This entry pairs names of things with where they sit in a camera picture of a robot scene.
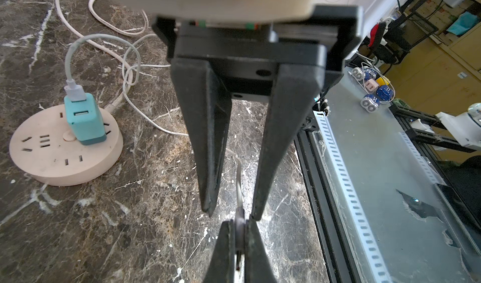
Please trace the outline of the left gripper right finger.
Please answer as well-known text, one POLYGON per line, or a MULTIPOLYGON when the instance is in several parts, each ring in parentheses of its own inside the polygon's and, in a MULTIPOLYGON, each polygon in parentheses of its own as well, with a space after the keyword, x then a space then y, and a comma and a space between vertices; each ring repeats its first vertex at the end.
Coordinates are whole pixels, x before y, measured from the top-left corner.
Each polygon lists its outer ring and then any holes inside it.
POLYGON ((277 283, 258 224, 253 218, 246 223, 244 255, 244 282, 277 283))

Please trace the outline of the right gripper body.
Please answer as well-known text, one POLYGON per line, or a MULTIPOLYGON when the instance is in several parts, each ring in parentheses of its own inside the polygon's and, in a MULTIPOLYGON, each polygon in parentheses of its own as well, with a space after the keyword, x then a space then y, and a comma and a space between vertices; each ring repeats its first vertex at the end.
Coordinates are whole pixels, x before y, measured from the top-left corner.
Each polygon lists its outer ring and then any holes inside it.
POLYGON ((167 47, 178 91, 220 85, 235 99, 267 100, 284 66, 305 66, 317 95, 343 77, 344 61, 362 38, 360 6, 318 5, 305 20, 210 24, 158 17, 152 29, 167 47))

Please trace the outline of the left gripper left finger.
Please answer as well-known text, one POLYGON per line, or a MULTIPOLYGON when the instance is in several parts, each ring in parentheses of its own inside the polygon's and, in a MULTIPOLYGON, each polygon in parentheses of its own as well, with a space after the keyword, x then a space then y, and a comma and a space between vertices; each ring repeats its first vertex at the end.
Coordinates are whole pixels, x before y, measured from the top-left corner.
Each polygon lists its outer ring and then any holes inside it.
POLYGON ((233 283, 235 274, 235 228, 234 221, 221 224, 210 264, 203 282, 233 283))

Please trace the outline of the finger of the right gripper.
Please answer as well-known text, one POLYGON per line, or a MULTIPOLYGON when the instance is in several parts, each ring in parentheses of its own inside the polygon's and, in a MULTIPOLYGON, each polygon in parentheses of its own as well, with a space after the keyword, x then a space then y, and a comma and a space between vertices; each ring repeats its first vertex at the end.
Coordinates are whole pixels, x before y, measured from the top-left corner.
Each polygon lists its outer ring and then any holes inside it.
POLYGON ((171 79, 194 151, 201 209, 211 216, 224 165, 231 95, 205 60, 174 58, 171 79))
POLYGON ((278 166, 323 85, 323 67, 279 66, 264 124, 251 212, 253 219, 261 220, 278 166))

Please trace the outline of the teal usb charger adapter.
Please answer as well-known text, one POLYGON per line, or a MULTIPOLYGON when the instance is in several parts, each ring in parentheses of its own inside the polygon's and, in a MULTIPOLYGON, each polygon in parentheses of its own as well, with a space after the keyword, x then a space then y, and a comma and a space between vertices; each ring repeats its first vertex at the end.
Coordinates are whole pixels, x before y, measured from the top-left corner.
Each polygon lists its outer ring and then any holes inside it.
POLYGON ((66 121, 76 139, 82 145, 98 144, 106 140, 101 111, 90 93, 86 93, 86 100, 71 101, 64 97, 66 121))

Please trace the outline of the pink round power strip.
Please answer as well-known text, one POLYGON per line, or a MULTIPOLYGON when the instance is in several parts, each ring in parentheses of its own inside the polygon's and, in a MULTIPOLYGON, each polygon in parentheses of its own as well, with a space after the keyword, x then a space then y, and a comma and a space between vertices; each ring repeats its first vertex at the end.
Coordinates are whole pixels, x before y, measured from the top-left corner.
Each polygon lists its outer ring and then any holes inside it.
POLYGON ((103 175, 119 159, 124 139, 114 117, 101 109, 106 140, 82 145, 66 121, 64 105, 25 120, 10 140, 12 161, 37 181, 52 186, 84 184, 103 175))

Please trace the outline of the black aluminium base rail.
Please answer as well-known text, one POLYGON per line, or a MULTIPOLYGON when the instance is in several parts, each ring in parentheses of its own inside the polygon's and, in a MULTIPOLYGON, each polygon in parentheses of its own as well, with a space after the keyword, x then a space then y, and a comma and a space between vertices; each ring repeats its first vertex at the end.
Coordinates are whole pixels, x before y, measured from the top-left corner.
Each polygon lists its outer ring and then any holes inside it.
POLYGON ((358 268, 334 203, 318 140, 319 124, 311 112, 301 125, 294 144, 308 194, 329 282, 360 282, 358 268))

